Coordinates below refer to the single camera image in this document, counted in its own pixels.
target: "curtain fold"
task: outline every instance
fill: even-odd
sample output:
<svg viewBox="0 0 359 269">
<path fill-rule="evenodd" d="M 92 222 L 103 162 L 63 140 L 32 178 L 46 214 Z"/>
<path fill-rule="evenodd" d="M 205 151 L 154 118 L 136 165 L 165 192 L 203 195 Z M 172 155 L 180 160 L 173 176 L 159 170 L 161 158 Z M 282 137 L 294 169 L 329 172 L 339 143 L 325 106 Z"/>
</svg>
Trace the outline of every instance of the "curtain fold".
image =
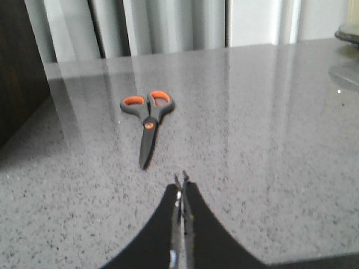
<svg viewBox="0 0 359 269">
<path fill-rule="evenodd" d="M 333 37 L 357 0 L 25 0 L 43 62 Z"/>
</svg>

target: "orange-handled scissors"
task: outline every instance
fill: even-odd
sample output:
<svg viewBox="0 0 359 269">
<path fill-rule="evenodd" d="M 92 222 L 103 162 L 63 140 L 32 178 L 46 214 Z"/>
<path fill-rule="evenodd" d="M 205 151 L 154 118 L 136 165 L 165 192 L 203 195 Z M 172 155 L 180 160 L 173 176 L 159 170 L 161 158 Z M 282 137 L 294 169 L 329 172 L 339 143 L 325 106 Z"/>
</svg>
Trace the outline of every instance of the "orange-handled scissors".
<svg viewBox="0 0 359 269">
<path fill-rule="evenodd" d="M 120 103 L 123 112 L 138 116 L 144 131 L 140 148 L 139 163 L 146 169 L 153 152 L 156 140 L 157 127 L 162 117 L 174 109 L 171 96 L 165 91 L 152 91 L 144 98 L 141 95 L 126 97 Z"/>
</svg>

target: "speckled countertop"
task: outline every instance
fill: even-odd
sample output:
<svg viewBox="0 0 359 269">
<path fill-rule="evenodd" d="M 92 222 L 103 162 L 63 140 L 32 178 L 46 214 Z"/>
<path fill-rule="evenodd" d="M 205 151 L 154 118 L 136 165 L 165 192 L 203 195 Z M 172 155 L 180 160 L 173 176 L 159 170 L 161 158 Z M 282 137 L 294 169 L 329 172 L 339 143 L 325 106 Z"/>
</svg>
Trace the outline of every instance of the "speckled countertop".
<svg viewBox="0 0 359 269">
<path fill-rule="evenodd" d="M 45 69 L 52 98 L 0 149 L 1 268 L 98 268 L 182 169 L 266 263 L 359 252 L 357 48 L 329 39 Z M 155 89 L 176 109 L 142 171 L 142 126 L 118 104 Z"/>
</svg>

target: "scissor pivot screw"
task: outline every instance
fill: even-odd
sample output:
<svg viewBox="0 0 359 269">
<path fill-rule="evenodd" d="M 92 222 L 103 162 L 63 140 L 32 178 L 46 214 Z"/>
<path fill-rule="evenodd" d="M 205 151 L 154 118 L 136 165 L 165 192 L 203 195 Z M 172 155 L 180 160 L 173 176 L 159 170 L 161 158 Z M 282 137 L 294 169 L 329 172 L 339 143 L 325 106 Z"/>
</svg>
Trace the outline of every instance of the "scissor pivot screw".
<svg viewBox="0 0 359 269">
<path fill-rule="evenodd" d="M 153 127 L 155 127 L 155 124 L 154 124 L 153 122 L 147 122 L 147 123 L 145 123 L 145 128 L 146 128 L 147 130 L 153 129 Z"/>
</svg>

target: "scissor blade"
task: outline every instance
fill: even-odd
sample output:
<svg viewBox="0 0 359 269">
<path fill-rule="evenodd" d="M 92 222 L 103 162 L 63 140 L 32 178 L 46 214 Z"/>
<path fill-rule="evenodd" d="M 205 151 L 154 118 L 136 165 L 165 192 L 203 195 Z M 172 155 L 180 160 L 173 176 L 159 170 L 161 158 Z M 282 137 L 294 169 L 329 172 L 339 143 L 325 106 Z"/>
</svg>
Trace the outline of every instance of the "scissor blade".
<svg viewBox="0 0 359 269">
<path fill-rule="evenodd" d="M 146 124 L 153 124 L 153 128 L 148 129 L 146 128 Z M 140 149 L 140 167 L 141 169 L 146 169 L 148 166 L 152 153 L 153 148 L 156 141 L 156 133 L 157 133 L 157 122 L 153 119 L 148 119 L 144 123 L 144 132 L 142 135 L 142 142 L 141 142 L 141 149 Z"/>
</svg>

